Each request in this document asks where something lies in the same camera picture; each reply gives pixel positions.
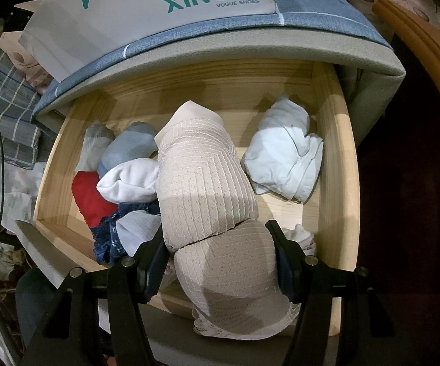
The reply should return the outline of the beige ribbed garment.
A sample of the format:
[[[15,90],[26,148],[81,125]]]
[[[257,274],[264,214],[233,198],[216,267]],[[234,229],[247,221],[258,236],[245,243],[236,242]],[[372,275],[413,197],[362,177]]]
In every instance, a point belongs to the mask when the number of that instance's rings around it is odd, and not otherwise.
[[[194,330],[226,339],[266,339],[299,313],[277,283],[275,244],[221,117],[182,104],[156,135],[156,184],[164,243]]]

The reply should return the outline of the red underwear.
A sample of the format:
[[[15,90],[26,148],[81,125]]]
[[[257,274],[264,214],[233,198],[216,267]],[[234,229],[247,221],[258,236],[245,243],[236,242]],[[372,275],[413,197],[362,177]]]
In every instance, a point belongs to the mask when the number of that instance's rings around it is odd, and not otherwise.
[[[99,226],[104,217],[109,217],[118,208],[101,196],[96,188],[98,182],[98,173],[93,171],[79,171],[72,181],[74,201],[90,228]]]

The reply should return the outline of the pale white garment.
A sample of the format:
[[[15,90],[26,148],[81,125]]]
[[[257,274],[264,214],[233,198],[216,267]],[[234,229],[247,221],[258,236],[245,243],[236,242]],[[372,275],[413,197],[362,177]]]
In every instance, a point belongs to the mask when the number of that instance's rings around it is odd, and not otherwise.
[[[242,167],[255,193],[274,192],[305,203],[318,180],[322,155],[323,139],[310,131],[309,114],[283,94],[261,118]]]

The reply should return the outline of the light blue underwear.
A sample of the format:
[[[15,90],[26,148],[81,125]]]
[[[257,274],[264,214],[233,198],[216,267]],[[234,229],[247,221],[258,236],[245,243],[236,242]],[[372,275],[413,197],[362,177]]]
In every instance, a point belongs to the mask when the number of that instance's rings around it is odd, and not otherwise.
[[[146,122],[137,121],[129,125],[101,156],[97,169],[99,178],[121,163],[153,155],[158,150],[155,135],[156,130]]]

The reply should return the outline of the grey underwear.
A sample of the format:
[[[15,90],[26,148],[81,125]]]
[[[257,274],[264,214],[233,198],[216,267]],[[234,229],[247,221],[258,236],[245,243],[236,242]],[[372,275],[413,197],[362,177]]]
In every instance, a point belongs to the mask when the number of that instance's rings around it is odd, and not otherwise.
[[[85,130],[82,150],[75,171],[97,171],[102,155],[114,139],[113,131],[100,121],[92,122]]]

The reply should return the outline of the wooden top drawer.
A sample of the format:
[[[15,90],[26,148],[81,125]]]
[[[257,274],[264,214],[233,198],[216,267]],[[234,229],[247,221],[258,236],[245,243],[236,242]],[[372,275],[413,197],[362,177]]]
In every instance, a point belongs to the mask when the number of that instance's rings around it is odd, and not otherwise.
[[[323,139],[318,180],[305,203],[274,192],[255,193],[242,167],[261,118],[283,94],[307,111],[310,131]],[[329,331],[339,327],[341,297],[355,278],[360,190],[351,120],[336,73],[318,61],[219,60],[141,74],[75,100],[53,145],[35,209],[37,229],[74,266],[39,323],[23,364],[104,365],[107,353],[115,356],[107,275],[121,260],[112,265],[96,262],[91,228],[72,195],[84,133],[100,121],[116,138],[143,121],[158,135],[187,101],[221,117],[255,194],[259,221],[265,226],[275,220],[290,230],[301,224],[314,235],[315,257],[327,266],[322,280],[332,299]],[[140,305],[140,313],[156,364],[167,365],[284,365],[299,316],[266,339],[200,335],[194,330],[193,303],[181,288],[170,252],[158,293]]]

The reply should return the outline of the white pink floral underwear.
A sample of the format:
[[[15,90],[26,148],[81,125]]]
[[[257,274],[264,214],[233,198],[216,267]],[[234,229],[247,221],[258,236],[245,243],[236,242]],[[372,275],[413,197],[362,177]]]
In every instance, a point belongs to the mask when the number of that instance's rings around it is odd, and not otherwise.
[[[316,255],[317,246],[314,240],[314,235],[311,232],[306,231],[301,224],[297,224],[292,230],[283,228],[282,231],[288,240],[298,243],[306,255]]]

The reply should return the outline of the navy floral lace underwear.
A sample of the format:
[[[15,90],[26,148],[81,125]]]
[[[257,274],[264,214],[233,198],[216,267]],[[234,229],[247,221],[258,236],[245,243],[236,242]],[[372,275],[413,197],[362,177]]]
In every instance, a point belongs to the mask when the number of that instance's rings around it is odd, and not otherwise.
[[[142,243],[152,240],[160,223],[157,200],[119,204],[115,212],[91,228],[96,262],[112,265],[126,255],[133,256]]]

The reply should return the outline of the white rolled underwear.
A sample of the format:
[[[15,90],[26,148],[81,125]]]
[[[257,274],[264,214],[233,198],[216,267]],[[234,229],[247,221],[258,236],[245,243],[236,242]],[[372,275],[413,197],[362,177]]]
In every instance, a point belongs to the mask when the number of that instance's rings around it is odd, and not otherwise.
[[[157,198],[158,173],[156,160],[130,160],[110,169],[99,180],[96,190],[110,203],[152,203]]]

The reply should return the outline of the white plastic bag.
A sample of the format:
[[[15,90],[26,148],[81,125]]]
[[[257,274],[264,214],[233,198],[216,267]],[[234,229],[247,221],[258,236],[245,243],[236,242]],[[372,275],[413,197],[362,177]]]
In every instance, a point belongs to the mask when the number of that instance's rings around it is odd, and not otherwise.
[[[5,163],[4,209],[1,222],[8,231],[19,233],[17,221],[34,220],[35,202],[45,167],[45,162],[37,162],[32,169],[23,169]]]

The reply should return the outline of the grey plaid blanket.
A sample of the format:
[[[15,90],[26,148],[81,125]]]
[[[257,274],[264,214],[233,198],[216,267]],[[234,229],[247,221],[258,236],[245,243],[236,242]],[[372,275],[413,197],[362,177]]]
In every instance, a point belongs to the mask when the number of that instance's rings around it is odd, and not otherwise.
[[[52,139],[31,122],[40,95],[0,49],[0,155],[5,162],[32,169],[49,157]]]

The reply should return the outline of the white XINCCI shoe box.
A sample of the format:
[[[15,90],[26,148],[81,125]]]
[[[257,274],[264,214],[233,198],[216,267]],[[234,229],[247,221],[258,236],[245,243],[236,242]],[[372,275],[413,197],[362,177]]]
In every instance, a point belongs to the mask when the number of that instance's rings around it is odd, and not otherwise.
[[[43,0],[20,44],[63,81],[113,50],[161,31],[274,11],[275,0]]]

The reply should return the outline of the orange wooden bed frame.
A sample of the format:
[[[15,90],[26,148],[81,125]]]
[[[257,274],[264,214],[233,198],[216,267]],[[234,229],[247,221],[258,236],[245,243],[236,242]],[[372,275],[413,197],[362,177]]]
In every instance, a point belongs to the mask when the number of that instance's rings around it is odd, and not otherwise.
[[[378,0],[372,11],[419,59],[440,92],[440,30],[391,0]]]

